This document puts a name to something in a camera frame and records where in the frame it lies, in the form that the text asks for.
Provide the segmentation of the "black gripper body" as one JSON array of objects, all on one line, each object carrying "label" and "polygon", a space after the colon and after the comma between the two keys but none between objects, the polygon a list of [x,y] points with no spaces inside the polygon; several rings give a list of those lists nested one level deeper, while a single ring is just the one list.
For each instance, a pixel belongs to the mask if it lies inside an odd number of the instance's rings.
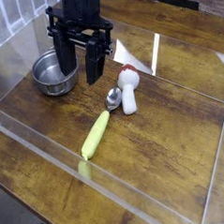
[{"label": "black gripper body", "polygon": [[86,46],[97,41],[105,54],[112,52],[111,30],[113,24],[100,15],[101,0],[61,0],[61,7],[46,8],[49,17],[48,35],[63,32],[74,45]]}]

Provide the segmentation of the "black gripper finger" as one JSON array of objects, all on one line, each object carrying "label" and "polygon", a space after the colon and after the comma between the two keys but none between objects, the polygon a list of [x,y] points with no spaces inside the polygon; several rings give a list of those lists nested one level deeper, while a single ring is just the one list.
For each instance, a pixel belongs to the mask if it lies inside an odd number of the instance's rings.
[{"label": "black gripper finger", "polygon": [[86,82],[92,85],[103,74],[105,52],[102,46],[93,40],[86,44],[85,51]]},{"label": "black gripper finger", "polygon": [[64,76],[67,76],[77,65],[75,45],[63,32],[58,30],[52,32],[52,37],[59,67]]}]

